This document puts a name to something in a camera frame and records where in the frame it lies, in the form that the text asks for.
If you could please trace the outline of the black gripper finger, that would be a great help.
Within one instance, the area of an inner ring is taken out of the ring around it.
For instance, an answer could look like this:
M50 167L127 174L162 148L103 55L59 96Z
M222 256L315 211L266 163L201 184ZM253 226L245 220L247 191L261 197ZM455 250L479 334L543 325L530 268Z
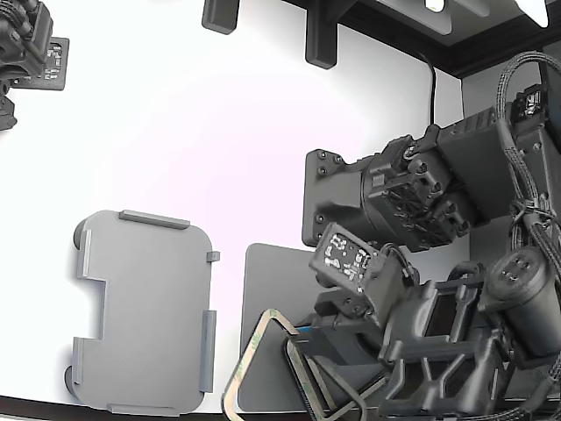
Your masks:
M378 361L380 345L353 326L310 327L294 343L308 356L321 356L337 365L370 365Z
M387 380L379 364L337 367L330 360L301 355L301 395L303 398L332 398L332 393L350 398L350 390L367 398Z

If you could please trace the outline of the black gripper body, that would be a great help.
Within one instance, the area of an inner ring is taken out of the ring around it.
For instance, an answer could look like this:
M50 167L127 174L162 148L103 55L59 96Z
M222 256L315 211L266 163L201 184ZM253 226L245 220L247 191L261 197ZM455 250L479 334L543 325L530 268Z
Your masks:
M491 268L466 261L416 287L387 325L382 417L494 417L515 370L543 367L527 417L560 381L560 301L544 254L524 246Z

